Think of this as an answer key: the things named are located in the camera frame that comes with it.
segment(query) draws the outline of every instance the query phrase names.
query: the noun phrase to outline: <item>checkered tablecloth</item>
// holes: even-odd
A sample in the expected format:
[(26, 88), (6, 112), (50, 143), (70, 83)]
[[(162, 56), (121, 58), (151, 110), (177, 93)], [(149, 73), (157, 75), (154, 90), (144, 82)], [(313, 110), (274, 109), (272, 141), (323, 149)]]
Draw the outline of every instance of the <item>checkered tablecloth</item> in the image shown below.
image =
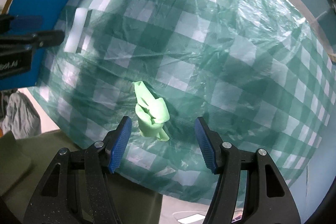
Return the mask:
[[(239, 149), (265, 148), (289, 185), (299, 177), (335, 103), (335, 71), (288, 0), (69, 0), (55, 28), (68, 36), (78, 7), (90, 11), (77, 52), (47, 50), (30, 90), (75, 143), (103, 139), (128, 115), (118, 172), (209, 204), (217, 176), (194, 136), (203, 116)], [(134, 81), (164, 98), (168, 142), (140, 135)]]

